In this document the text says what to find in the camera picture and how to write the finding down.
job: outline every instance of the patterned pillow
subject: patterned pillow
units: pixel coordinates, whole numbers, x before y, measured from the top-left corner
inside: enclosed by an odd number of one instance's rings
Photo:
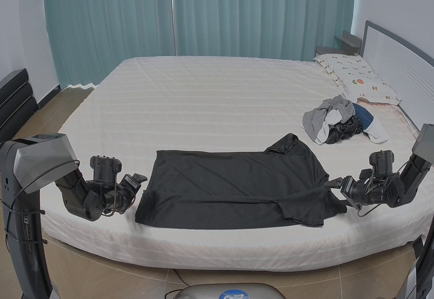
[[[345,97],[352,102],[362,99],[398,105],[401,100],[361,56],[322,54],[315,60],[326,69]]]

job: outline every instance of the round blue logo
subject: round blue logo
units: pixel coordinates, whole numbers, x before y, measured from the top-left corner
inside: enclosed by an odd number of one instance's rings
[[[240,290],[228,290],[220,294],[218,299],[249,299],[249,296]]]

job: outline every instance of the teal curtain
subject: teal curtain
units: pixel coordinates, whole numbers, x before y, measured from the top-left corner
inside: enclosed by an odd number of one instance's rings
[[[312,60],[351,30],[354,0],[174,0],[178,55]]]
[[[124,59],[175,55],[171,0],[44,0],[61,87],[98,84]]]

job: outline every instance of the tiled floor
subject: tiled floor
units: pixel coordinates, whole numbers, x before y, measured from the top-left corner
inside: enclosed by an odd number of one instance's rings
[[[25,137],[57,132],[91,89],[66,89],[38,111],[16,134]],[[155,269],[102,258],[44,234],[49,273],[62,299],[163,299],[164,293],[185,287],[171,269]],[[190,285],[199,283],[260,282],[289,298],[393,298],[415,260],[405,245],[339,266],[295,273],[178,270]],[[0,242],[0,298],[19,298],[21,291],[10,257]]]

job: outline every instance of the white bed sheet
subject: white bed sheet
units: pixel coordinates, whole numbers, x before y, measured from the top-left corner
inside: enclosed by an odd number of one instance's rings
[[[114,156],[122,172],[149,177],[159,149],[263,151],[295,133],[330,178],[357,177],[369,155],[391,149],[397,170],[411,154],[415,131],[397,107],[364,103],[389,132],[385,144],[363,134],[317,145],[302,128],[304,112],[340,93],[318,63],[233,57],[133,58],[120,64],[70,116],[68,135],[91,179],[92,155]],[[354,209],[321,228],[179,230],[134,222],[141,192],[124,215],[89,222],[70,215],[54,184],[41,190],[44,230],[77,248],[117,261],[184,269],[295,271],[341,264],[404,245],[426,233],[433,214],[434,175],[411,204],[381,206],[366,217]]]

